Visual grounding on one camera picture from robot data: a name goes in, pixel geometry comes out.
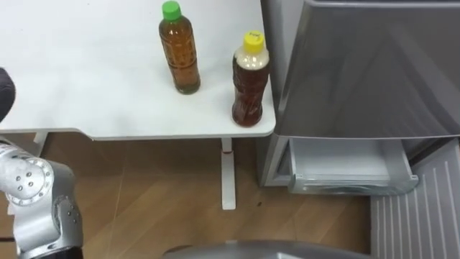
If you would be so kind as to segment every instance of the refrigerator drawer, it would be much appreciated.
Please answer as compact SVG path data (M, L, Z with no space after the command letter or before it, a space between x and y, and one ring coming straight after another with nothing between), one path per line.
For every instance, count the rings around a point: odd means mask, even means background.
M280 170L297 194L394 195L418 182L400 140L291 138Z

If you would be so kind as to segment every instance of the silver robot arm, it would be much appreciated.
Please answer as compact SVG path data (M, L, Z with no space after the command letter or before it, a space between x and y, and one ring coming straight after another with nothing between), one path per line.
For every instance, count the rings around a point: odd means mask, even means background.
M0 121L14 97L14 84L0 68ZM0 143L0 191L9 201L8 213L14 215L18 258L83 258L83 229L74 188L72 170L66 165Z

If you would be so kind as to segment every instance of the black object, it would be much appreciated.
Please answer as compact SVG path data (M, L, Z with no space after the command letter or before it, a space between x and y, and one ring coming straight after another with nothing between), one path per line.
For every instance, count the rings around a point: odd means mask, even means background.
M35 259L83 259L83 251L81 250L81 247L72 247L67 250L62 250L57 253Z
M14 237L0 237L0 242L15 242Z
M0 68L0 122L13 107L15 98L16 88L14 87L13 80L3 68Z

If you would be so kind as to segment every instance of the table surface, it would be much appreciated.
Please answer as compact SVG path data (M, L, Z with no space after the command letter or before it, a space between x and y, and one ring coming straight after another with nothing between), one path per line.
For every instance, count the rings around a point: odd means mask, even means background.
M183 0L201 88L179 94L158 24L159 0L16 0L0 8L0 66L17 99L0 132L80 131L95 140L256 137L275 127L270 82L262 120L231 119L232 55L263 30L258 0Z

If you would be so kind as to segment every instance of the bottle label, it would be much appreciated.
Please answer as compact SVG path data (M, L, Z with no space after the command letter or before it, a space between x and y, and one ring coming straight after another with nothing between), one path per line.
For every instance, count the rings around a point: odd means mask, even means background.
M187 68L196 61L195 40L191 35L187 40L163 40L167 63L174 68Z

